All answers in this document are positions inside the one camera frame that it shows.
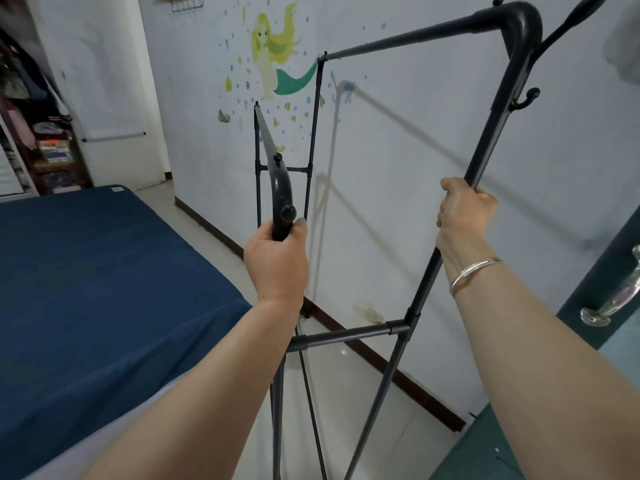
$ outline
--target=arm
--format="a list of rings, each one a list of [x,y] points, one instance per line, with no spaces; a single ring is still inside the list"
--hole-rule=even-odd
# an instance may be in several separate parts
[[[285,354],[307,286],[307,224],[284,242],[272,222],[244,258],[254,306],[204,359],[131,425],[84,480],[230,479]]]
[[[495,252],[483,240],[497,201],[443,180],[436,244],[451,283]],[[539,302],[507,265],[455,295],[500,426],[529,480],[622,480],[640,472],[640,395]]]

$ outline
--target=coat hook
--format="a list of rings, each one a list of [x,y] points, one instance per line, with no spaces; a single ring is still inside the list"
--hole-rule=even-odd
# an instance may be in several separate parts
[[[530,106],[530,104],[535,101],[538,96],[540,96],[540,89],[531,88],[527,91],[527,98],[523,102],[518,102],[516,100],[511,101],[511,104],[509,105],[509,111],[517,111],[519,109],[524,109]]]

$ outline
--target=bed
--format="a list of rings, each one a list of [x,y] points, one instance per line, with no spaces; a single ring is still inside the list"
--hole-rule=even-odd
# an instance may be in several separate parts
[[[190,370],[250,305],[121,185],[0,205],[0,478]]]

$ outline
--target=silver door handle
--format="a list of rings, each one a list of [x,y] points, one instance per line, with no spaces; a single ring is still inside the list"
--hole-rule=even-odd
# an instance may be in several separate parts
[[[611,316],[631,301],[640,291],[640,244],[636,244],[632,250],[638,264],[633,273],[622,282],[620,289],[608,299],[596,312],[588,308],[580,310],[580,318],[590,326],[605,326],[611,323]]]

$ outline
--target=green mermaid tail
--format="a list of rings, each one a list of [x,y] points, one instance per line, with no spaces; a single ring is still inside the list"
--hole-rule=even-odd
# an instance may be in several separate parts
[[[311,69],[309,69],[304,76],[300,77],[300,79],[293,79],[292,76],[282,69],[276,69],[276,73],[278,74],[278,87],[274,90],[274,93],[280,96],[297,93],[309,83],[316,72],[317,65],[317,61],[314,62]]]

